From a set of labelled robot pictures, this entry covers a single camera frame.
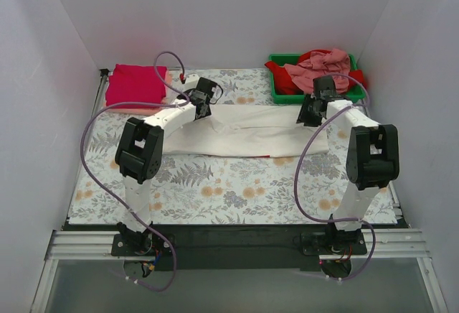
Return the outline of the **white printed t-shirt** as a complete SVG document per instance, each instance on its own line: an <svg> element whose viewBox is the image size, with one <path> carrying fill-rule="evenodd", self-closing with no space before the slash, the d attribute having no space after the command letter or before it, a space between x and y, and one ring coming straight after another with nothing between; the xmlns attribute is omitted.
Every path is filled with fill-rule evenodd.
<svg viewBox="0 0 459 313"><path fill-rule="evenodd" d="M168 136L164 153L298 157L316 131L297 122L299 111L299 106L218 105L210 116Z"/></svg>

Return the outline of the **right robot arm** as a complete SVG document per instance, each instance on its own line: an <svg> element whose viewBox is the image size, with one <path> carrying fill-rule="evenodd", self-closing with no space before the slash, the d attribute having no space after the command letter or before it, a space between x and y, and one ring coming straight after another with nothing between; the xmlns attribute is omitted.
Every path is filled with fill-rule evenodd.
<svg viewBox="0 0 459 313"><path fill-rule="evenodd" d="M339 95L330 75L314 79L313 92L305 96L297 122L315 126L316 134L333 123L349 138L345 163L349 181L344 196L330 218L322 222L322 230L300 236L302 252L340 258L366 254L361 230L365 213L379 190L399 175L397 128L377 123Z"/></svg>

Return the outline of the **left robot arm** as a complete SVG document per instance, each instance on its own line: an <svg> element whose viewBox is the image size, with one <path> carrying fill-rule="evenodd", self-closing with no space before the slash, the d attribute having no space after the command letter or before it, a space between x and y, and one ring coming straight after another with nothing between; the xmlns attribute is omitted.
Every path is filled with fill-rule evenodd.
<svg viewBox="0 0 459 313"><path fill-rule="evenodd" d="M161 166L164 140L187 123L211 115L211 100L221 86L207 78L192 75L184 81L185 91L170 108L145 118L130 118L121 135L115 162L125 187L128 212L117 224L123 244L143 256L153 248L149 195L151 180Z"/></svg>

